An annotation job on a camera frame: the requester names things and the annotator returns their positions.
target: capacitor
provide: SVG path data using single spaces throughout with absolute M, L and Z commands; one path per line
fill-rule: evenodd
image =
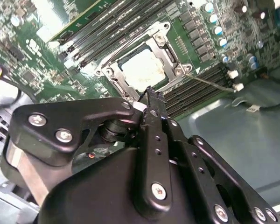
M 219 38 L 217 40 L 217 45 L 220 47 L 225 47 L 227 44 L 227 40 L 225 38 Z
M 214 5 L 213 3 L 209 2 L 209 3 L 206 3 L 204 5 L 204 10 L 207 12 L 207 13 L 211 13 L 213 10 L 214 10 Z
M 237 13 L 246 13 L 248 11 L 247 6 L 237 6 L 234 8 L 234 11 Z
M 222 35 L 223 34 L 222 27 L 215 27 L 215 28 L 213 28 L 213 34 L 215 34 L 215 35 Z
M 248 66 L 250 67 L 251 70 L 256 70 L 259 67 L 257 62 L 249 63 Z
M 221 61 L 222 61 L 223 63 L 228 63 L 229 58 L 228 58 L 226 55 L 221 55 Z
M 257 58 L 253 54 L 247 54 L 246 61 L 249 64 L 253 64 L 253 63 L 257 62 Z
M 263 11 L 255 12 L 252 14 L 255 19 L 263 20 L 266 17 L 266 13 Z
M 11 24 L 14 26 L 14 27 L 18 27 L 19 25 L 22 24 L 22 18 L 20 18 L 19 16 L 17 15 L 12 15 L 10 17 L 10 22 Z
M 210 23 L 216 23 L 218 21 L 218 16 L 216 14 L 213 14 L 209 17 Z

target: green circuit board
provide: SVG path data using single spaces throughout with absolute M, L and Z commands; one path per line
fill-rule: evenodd
M 0 1 L 0 63 L 8 71 L 12 80 L 25 86 L 40 103 L 79 100 L 90 98 L 105 98 L 120 96 L 114 85 L 104 77 L 95 75 L 95 70 L 81 70 L 79 64 L 67 68 L 60 54 L 67 39 L 79 32 L 91 21 L 100 19 L 103 13 L 111 11 L 114 4 L 135 4 L 129 0 L 2 0 Z M 134 10 L 139 10 L 146 1 L 138 1 Z M 107 40 L 101 37 L 91 52 L 98 52 L 87 63 L 95 62 L 113 52 L 121 44 L 127 42 L 139 30 L 153 23 L 169 22 L 171 29 L 167 34 L 177 58 L 181 64 L 191 63 L 192 75 L 198 75 L 211 69 L 222 61 L 221 56 L 228 56 L 235 61 L 243 82 L 253 79 L 253 70 L 246 61 L 247 54 L 253 54 L 258 60 L 258 66 L 266 65 L 269 69 L 280 66 L 280 44 L 275 41 L 274 24 L 271 9 L 266 9 L 264 20 L 252 15 L 257 6 L 252 4 L 245 15 L 236 14 L 236 0 L 192 1 L 156 0 L 150 1 L 145 14 L 153 15 L 140 23 L 137 29 L 124 30 L 125 36 L 105 48 Z M 212 13 L 204 10 L 204 5 L 212 2 Z M 203 46 L 206 52 L 197 52 L 194 40 L 190 38 L 185 28 L 188 21 L 183 21 L 181 15 L 189 13 L 195 27 L 201 25 L 198 38 L 204 36 Z M 211 14 L 216 14 L 217 22 L 209 23 Z M 221 26 L 221 37 L 213 34 L 213 29 Z M 227 40 L 225 47 L 217 44 L 219 38 Z M 258 41 L 263 42 L 262 48 L 257 47 Z

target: black metal bracket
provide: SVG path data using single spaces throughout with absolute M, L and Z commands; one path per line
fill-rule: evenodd
M 32 125 L 28 118 L 33 114 L 43 116 L 46 124 Z M 133 115 L 134 108 L 122 98 L 25 105 L 14 111 L 9 133 L 18 148 L 51 166 L 64 166 L 82 145 L 82 131 L 89 130 L 87 139 L 92 140 L 106 120 L 130 119 Z M 72 140 L 59 141 L 58 130 L 70 132 Z

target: wire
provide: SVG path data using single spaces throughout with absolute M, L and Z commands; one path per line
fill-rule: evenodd
M 31 101 L 34 104 L 37 103 L 37 100 L 36 100 L 35 96 L 33 94 L 31 94 L 28 90 L 26 90 L 26 88 L 24 86 L 19 85 L 19 84 L 15 83 L 15 82 L 7 79 L 7 78 L 4 78 L 4 77 L 1 77 L 0 80 L 5 82 L 5 83 L 8 83 L 8 84 L 10 84 L 10 85 L 12 85 L 12 86 L 14 86 L 18 89 L 18 94 L 17 94 L 16 98 L 14 99 L 14 101 L 12 101 L 9 104 L 0 105 L 0 110 L 8 108 L 8 107 L 16 104 L 19 101 L 19 99 L 21 98 L 22 93 L 25 93 L 28 97 L 30 97 Z
M 204 80 L 204 79 L 201 79 L 201 78 L 192 76 L 192 75 L 190 75 L 189 73 L 188 73 L 186 76 L 188 76 L 188 77 L 190 77 L 190 78 L 192 78 L 192 79 L 198 80 L 198 81 L 200 81 L 200 82 L 206 83 L 206 84 L 208 84 L 208 85 L 211 85 L 211 86 L 213 86 L 213 87 L 215 87 L 215 88 L 217 88 L 217 89 L 219 89 L 219 90 L 222 90 L 222 91 L 227 91 L 227 92 L 232 92 L 232 93 L 236 93 L 236 92 L 237 92 L 236 90 L 234 90 L 234 89 L 232 89 L 232 88 L 226 88 L 226 87 L 221 86 L 221 85 L 218 85 L 218 84 L 216 84 L 216 83 L 209 82 L 209 81 L 207 81 L 207 80 Z
M 1 105 L 0 105 L 0 110 L 9 108 L 9 107 L 11 107 L 12 105 L 16 104 L 16 103 L 20 100 L 21 95 L 22 95 L 22 91 L 18 89 L 18 94 L 17 94 L 16 98 L 15 98 L 11 103 L 8 103 L 8 104 L 1 104 Z

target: cable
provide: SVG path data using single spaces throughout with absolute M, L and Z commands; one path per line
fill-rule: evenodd
M 37 100 L 36 100 L 35 96 L 33 94 L 31 94 L 29 91 L 27 91 L 24 86 L 21 86 L 21 85 L 13 82 L 13 81 L 11 81 L 7 78 L 4 78 L 4 77 L 1 77 L 0 80 L 5 82 L 5 83 L 8 83 L 8 84 L 10 84 L 10 85 L 12 85 L 12 86 L 14 86 L 18 89 L 18 94 L 17 94 L 16 98 L 14 99 L 14 101 L 12 101 L 9 104 L 0 105 L 0 110 L 8 108 L 8 107 L 14 105 L 15 103 L 17 103 L 19 101 L 19 99 L 21 98 L 22 93 L 25 93 L 28 97 L 30 97 L 30 99 L 32 100 L 32 102 L 34 104 L 37 103 Z
M 18 94 L 17 94 L 16 98 L 11 103 L 1 104 L 0 105 L 0 110 L 5 109 L 5 108 L 9 108 L 12 105 L 16 104 L 20 100 L 21 95 L 22 95 L 22 91 L 18 89 Z

